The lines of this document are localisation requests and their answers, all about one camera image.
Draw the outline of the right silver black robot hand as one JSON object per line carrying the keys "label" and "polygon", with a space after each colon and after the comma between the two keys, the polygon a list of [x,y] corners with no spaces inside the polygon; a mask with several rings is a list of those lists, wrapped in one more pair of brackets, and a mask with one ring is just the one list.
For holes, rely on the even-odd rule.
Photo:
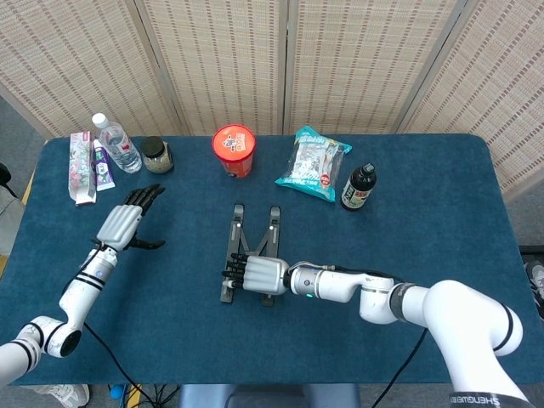
{"label": "right silver black robot hand", "polygon": [[222,272],[222,286],[264,295],[281,295],[287,290],[289,265],[279,258],[232,253]]}

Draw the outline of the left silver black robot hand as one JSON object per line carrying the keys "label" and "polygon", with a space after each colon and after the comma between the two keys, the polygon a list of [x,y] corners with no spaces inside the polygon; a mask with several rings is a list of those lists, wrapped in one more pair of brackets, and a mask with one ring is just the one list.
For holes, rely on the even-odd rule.
{"label": "left silver black robot hand", "polygon": [[143,241],[137,237],[139,223],[148,212],[155,199],[165,191],[160,184],[151,184],[132,190],[121,205],[115,206],[96,235],[95,242],[100,247],[109,247],[116,252],[129,247],[156,250],[166,242]]}

